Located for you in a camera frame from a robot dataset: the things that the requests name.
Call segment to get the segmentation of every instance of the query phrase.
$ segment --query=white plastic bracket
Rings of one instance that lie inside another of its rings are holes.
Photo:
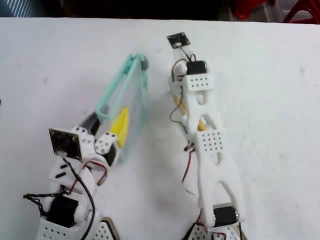
[[[192,141],[198,131],[198,122],[204,117],[213,129],[222,129],[214,91],[214,81],[209,73],[186,75],[182,80],[183,99],[187,108],[186,128]]]
[[[231,204],[238,212],[239,221],[245,218],[240,175],[231,157],[225,156],[223,124],[216,106],[214,80],[209,73],[186,75],[182,79],[183,99],[187,108],[187,138],[194,143],[198,160],[199,204],[203,209],[203,221],[214,229],[214,189],[220,183],[228,193]],[[213,130],[198,131],[198,123],[204,117]]]
[[[115,149],[115,157],[112,163],[112,165],[114,165],[117,162],[120,154],[120,148],[117,144],[117,135],[113,132],[107,131],[94,144],[95,151],[99,155],[105,155],[109,153],[112,146]]]

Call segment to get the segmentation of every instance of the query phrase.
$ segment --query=red wire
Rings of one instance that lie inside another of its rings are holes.
[[[87,164],[89,164],[89,163],[94,164],[94,165],[97,165],[97,166],[100,166],[100,167],[102,167],[102,168],[104,169],[104,174],[103,174],[102,177],[99,179],[99,181],[96,183],[98,186],[100,186],[101,184],[103,184],[103,183],[105,182],[105,180],[106,180],[106,178],[107,178],[107,174],[108,174],[108,170],[107,170],[106,166],[105,166],[102,162],[93,161],[93,160],[86,161],[86,162],[84,163],[84,165],[82,166],[82,168],[81,168],[81,170],[79,171],[78,174],[80,175],[81,171],[82,171],[82,170],[87,166]],[[73,184],[72,184],[72,187],[71,187],[71,189],[70,189],[71,192],[74,190],[76,183],[77,183],[77,179],[74,180],[74,182],[73,182]]]
[[[186,178],[186,176],[187,176],[187,173],[188,173],[188,171],[189,171],[189,167],[190,167],[190,163],[191,163],[191,156],[192,156],[192,153],[193,153],[194,151],[195,151],[195,149],[193,149],[192,151],[189,152],[189,160],[188,160],[188,164],[186,165],[186,169],[185,169],[185,172],[184,172],[182,181],[181,181],[182,184],[184,183],[185,178]]]
[[[194,144],[191,143],[191,144],[188,144],[187,146],[185,146],[185,148],[183,149],[185,152],[188,151],[191,147],[193,147]]]

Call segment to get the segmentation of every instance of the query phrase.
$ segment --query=white plastic part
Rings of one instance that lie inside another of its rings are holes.
[[[240,240],[240,237],[233,227],[224,227],[214,232],[206,232],[204,227],[194,225],[188,240]]]
[[[209,230],[214,230],[214,189],[222,184],[238,220],[246,216],[240,175],[233,159],[226,155],[223,124],[216,106],[214,80],[209,73],[186,75],[182,82],[169,82],[173,94],[182,87],[187,110],[185,126],[187,139],[194,143],[198,160],[199,206],[203,209],[202,219]],[[204,118],[206,131],[198,131],[199,120]]]
[[[183,98],[186,105],[186,111],[188,112],[186,128],[188,130],[189,141],[193,140],[192,138],[198,131],[198,123],[201,117],[204,117],[207,124],[209,124],[213,129],[223,128],[223,124],[216,106],[215,90],[211,88],[211,86],[214,86],[213,79],[208,73],[200,75],[202,78],[207,78],[207,82],[212,82],[208,83],[208,86],[206,86],[210,87],[210,89],[193,89],[202,88],[203,86],[196,85],[195,87],[192,87],[192,81],[191,78],[189,78],[189,75],[185,76],[182,80]],[[201,102],[199,101],[199,95],[202,95]]]
[[[103,134],[94,144],[95,151],[99,155],[107,154],[110,151],[111,146],[114,146],[116,152],[115,158],[112,163],[112,165],[114,165],[117,162],[120,153],[120,149],[117,144],[117,135],[113,132],[108,131]]]
[[[180,61],[173,69],[175,76],[184,76],[187,74],[187,64],[185,61]]]
[[[116,240],[111,234],[109,226],[106,222],[100,222],[98,229],[93,235],[93,240]]]
[[[243,187],[235,162],[223,154],[224,135],[220,130],[197,132],[194,137],[195,153],[198,160],[199,204],[202,217],[208,227],[214,227],[214,189],[221,184],[231,199],[242,222],[246,216]]]
[[[73,226],[63,227],[40,218],[40,224],[36,240],[78,240],[85,223]]]
[[[40,224],[36,240],[79,240],[86,231],[89,222],[91,220],[91,214],[87,214],[86,221],[77,223],[72,227],[64,227],[55,223],[40,218]],[[90,232],[88,233],[86,240],[94,239],[96,231],[100,228],[100,222],[102,215],[96,209],[94,220]]]

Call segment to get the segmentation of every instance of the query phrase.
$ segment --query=small circuit board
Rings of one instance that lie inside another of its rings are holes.
[[[173,49],[181,48],[190,45],[190,42],[184,32],[166,37]]]

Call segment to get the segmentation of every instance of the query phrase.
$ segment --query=white tabletop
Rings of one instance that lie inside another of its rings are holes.
[[[70,129],[93,111],[129,53],[147,55],[149,120],[96,202],[122,240],[179,240],[197,198],[181,186],[187,154],[167,77],[166,36],[185,32],[210,63],[217,103],[240,169],[250,240],[320,234],[320,27],[107,19],[0,19],[0,235],[33,239],[54,164],[48,128]],[[197,193],[197,161],[186,186]]]

